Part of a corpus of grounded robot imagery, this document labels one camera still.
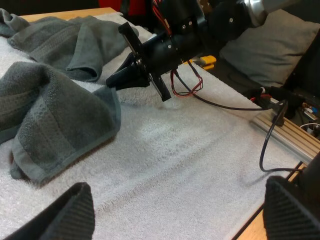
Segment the wooden table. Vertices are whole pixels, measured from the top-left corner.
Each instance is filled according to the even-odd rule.
[[[73,19],[76,17],[86,17],[86,16],[98,16],[103,14],[115,13],[116,11],[110,7],[105,8],[93,8],[85,10],[74,10],[74,11],[62,11],[62,12],[53,12],[53,13],[43,13],[43,14],[34,14],[34,15],[24,15],[22,16],[29,22],[39,20],[41,18],[53,16],[61,18],[64,20]],[[292,181],[296,173],[291,176],[289,181]],[[263,211],[260,211],[258,215],[251,221],[251,223],[246,227],[242,232],[239,233],[238,240],[266,240],[266,230],[264,228],[263,221]]]
[[[74,11],[61,11],[61,12],[52,12],[52,13],[42,13],[42,14],[33,14],[33,15],[24,15],[22,16],[28,22],[34,22],[36,20],[53,16],[60,19],[68,20],[74,19],[76,17],[86,17],[86,16],[98,16],[103,14],[115,13],[111,7],[104,8],[92,8],[92,9],[84,9],[84,10],[74,10]]]

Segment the gray pillow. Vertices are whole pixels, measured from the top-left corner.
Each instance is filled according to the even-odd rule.
[[[282,86],[315,39],[320,24],[277,10],[263,26],[247,29],[220,51],[240,72],[263,86]]]

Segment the dark gray towel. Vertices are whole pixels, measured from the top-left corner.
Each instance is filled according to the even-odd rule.
[[[23,18],[0,8],[0,36],[9,38],[30,24]]]
[[[10,67],[0,79],[0,104],[0,140],[16,134],[10,173],[36,184],[113,137],[121,124],[115,89],[90,93],[38,63]]]
[[[8,43],[13,48],[85,82],[97,81],[103,66],[127,46],[118,27],[118,23],[93,16],[69,21],[45,17],[29,24],[0,8],[0,36],[10,36]]]

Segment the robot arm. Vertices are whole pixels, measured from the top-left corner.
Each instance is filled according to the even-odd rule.
[[[267,15],[299,0],[214,0],[205,18],[197,0],[153,0],[154,12],[166,31],[141,43],[128,23],[119,27],[132,53],[106,80],[117,90],[147,87],[150,82],[162,101],[171,98],[161,75],[204,52],[238,38],[247,28],[263,25]]]

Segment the terry cloth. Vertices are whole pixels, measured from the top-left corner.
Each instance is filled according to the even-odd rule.
[[[95,211],[90,186],[78,182],[4,240],[91,240]]]
[[[13,178],[44,183],[113,137],[120,124],[115,89],[102,86],[92,94],[51,67],[29,62],[14,63],[0,79],[0,140],[16,135]]]
[[[127,46],[118,27],[93,16],[68,21],[45,17],[29,24],[0,8],[0,36],[10,37],[13,48],[85,82],[97,81],[103,66]]]

